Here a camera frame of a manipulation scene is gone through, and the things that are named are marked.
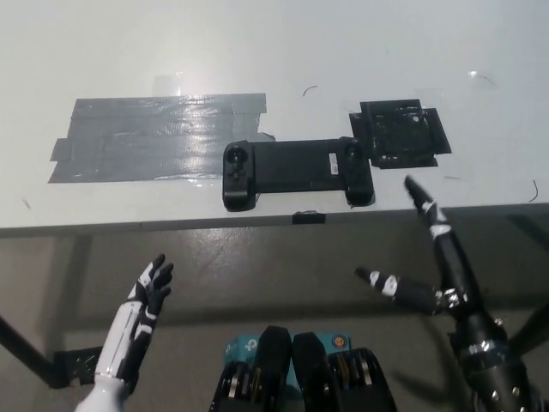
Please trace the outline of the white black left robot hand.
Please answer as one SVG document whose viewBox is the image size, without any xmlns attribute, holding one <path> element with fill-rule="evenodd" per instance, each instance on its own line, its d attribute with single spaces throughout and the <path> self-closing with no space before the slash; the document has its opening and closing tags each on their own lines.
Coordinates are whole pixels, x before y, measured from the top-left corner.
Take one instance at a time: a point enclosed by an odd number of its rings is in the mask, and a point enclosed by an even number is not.
<svg viewBox="0 0 549 412">
<path fill-rule="evenodd" d="M 172 270 L 173 264 L 163 254 L 148 264 L 118 308 L 103 345 L 95 375 L 123 382 L 128 394 L 136 388 L 164 300 L 171 292 Z"/>
</svg>

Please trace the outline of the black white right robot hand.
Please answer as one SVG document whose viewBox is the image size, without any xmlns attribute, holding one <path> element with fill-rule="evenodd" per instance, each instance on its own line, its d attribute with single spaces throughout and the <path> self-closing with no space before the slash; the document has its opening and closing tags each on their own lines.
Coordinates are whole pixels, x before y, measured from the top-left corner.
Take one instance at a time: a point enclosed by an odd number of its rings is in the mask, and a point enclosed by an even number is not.
<svg viewBox="0 0 549 412">
<path fill-rule="evenodd" d="M 449 219 L 410 175 L 404 185 L 430 233 L 440 285 L 435 287 L 364 266 L 356 268 L 355 275 L 398 306 L 428 316 L 449 314 L 455 320 L 451 344 L 457 354 L 508 352 L 507 333 L 487 311 L 471 264 Z"/>
</svg>

